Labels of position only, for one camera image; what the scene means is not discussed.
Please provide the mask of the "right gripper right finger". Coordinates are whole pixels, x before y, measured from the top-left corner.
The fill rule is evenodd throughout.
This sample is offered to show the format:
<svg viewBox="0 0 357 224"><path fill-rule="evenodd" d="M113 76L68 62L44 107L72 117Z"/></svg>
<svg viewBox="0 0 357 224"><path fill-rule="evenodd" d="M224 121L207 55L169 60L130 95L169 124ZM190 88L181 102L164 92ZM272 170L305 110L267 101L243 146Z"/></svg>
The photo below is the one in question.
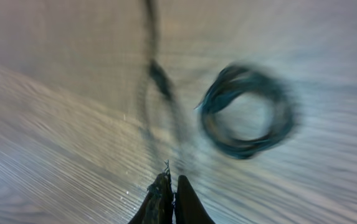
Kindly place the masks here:
<svg viewBox="0 0 357 224"><path fill-rule="evenodd" d="M177 224L215 224L185 175L178 177L174 213Z"/></svg>

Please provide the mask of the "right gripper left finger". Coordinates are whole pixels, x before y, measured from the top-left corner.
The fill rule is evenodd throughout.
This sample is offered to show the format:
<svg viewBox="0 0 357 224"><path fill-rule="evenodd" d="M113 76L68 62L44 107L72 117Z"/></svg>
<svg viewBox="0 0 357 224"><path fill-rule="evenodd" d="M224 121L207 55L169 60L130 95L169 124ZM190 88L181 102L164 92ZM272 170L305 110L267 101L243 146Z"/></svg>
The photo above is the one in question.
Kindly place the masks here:
<svg viewBox="0 0 357 224"><path fill-rule="evenodd" d="M172 224L174 193L171 188L169 160L166 168L147 187L147 194L140 208L128 224Z"/></svg>

